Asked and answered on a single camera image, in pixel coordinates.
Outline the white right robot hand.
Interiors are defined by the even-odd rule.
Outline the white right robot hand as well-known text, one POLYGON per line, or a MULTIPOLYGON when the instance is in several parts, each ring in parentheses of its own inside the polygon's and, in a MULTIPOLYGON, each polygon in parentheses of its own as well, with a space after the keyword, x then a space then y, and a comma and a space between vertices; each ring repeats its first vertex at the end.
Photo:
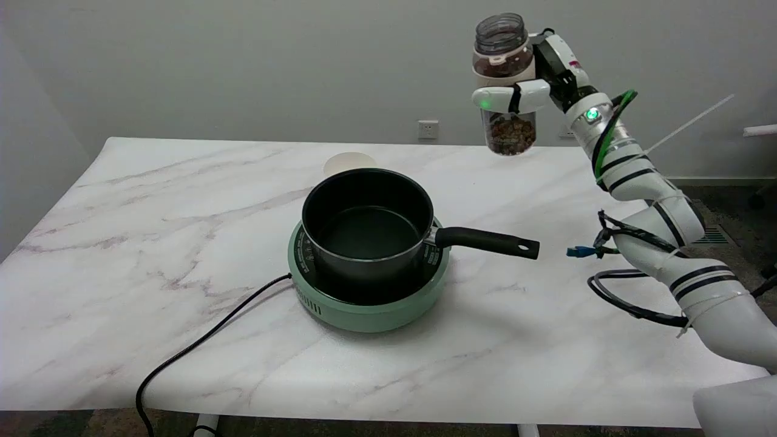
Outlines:
POLYGON ((530 34, 519 48, 499 55, 475 53, 475 107, 525 115, 553 103, 569 117, 610 99, 592 84, 563 38, 550 29, 530 34))

